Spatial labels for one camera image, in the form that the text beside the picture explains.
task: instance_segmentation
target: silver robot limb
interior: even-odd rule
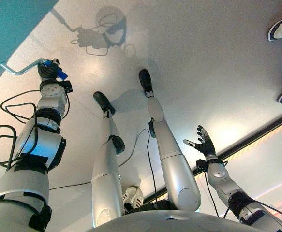
[[[148,98],[148,110],[170,200],[180,210],[195,211],[201,204],[198,185],[164,118],[162,107],[154,96]]]
[[[197,161],[197,168],[207,172],[208,182],[215,188],[221,201],[231,209],[240,223],[263,231],[282,232],[282,221],[250,198],[230,178],[223,162],[216,156],[214,144],[206,130],[202,126],[197,129],[202,143],[196,144],[189,140],[184,140],[184,143],[205,155],[205,161],[201,159]]]
[[[69,81],[56,81],[58,64],[58,60],[48,60],[47,65],[39,63],[42,83],[37,111],[16,140],[13,159],[17,160],[0,179],[1,232],[44,231],[50,221],[47,174],[60,163],[65,149],[66,141],[59,135],[59,125],[67,102],[66,93],[72,92]]]
[[[109,109],[104,109],[102,118],[101,147],[96,154],[91,179],[92,220],[94,227],[114,220],[124,214],[117,164],[117,153],[121,152],[116,147],[116,141],[119,138],[118,131],[112,118],[112,112]]]

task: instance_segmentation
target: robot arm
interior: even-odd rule
[[[68,81],[57,81],[59,61],[39,63],[42,79],[37,110],[18,136],[11,168],[0,179],[0,231],[44,231],[51,217],[48,171],[61,160],[66,140],[60,123],[72,92]]]
[[[216,156],[215,147],[207,131],[199,126],[201,136],[196,144],[189,140],[184,143],[202,152],[206,160],[199,159],[197,168],[208,174],[208,182],[215,188],[221,201],[234,213],[240,223],[269,232],[282,232],[282,221],[273,216],[260,203],[250,198],[237,183],[232,180],[223,162]]]

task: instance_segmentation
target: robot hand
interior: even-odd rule
[[[207,131],[200,125],[197,127],[197,130],[198,135],[201,136],[201,138],[198,138],[201,144],[196,144],[187,139],[184,139],[183,142],[189,146],[194,147],[199,152],[203,153],[205,156],[216,155],[214,144],[210,139],[210,136],[208,135]]]

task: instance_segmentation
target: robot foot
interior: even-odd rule
[[[99,104],[99,106],[101,107],[101,109],[104,112],[107,110],[110,110],[112,115],[115,114],[114,107],[111,105],[110,101],[107,99],[107,97],[103,93],[97,91],[93,94],[93,98]]]
[[[146,69],[142,69],[139,74],[140,82],[147,98],[154,96],[151,86],[150,74]]]

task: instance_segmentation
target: metal rod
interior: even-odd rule
[[[28,65],[27,67],[25,67],[25,68],[23,68],[22,70],[20,70],[20,71],[17,72],[17,71],[15,71],[15,70],[13,70],[12,68],[10,68],[9,66],[7,66],[7,65],[5,64],[5,61],[3,61],[3,60],[0,59],[0,67],[4,68],[6,71],[8,71],[9,73],[11,73],[11,74],[13,74],[13,75],[19,76],[19,75],[24,74],[24,73],[27,72],[28,70],[32,69],[35,65],[38,65],[38,64],[43,63],[43,62],[45,62],[45,59],[42,59],[42,58],[37,59],[36,61],[34,61],[33,63],[31,63],[31,64]]]

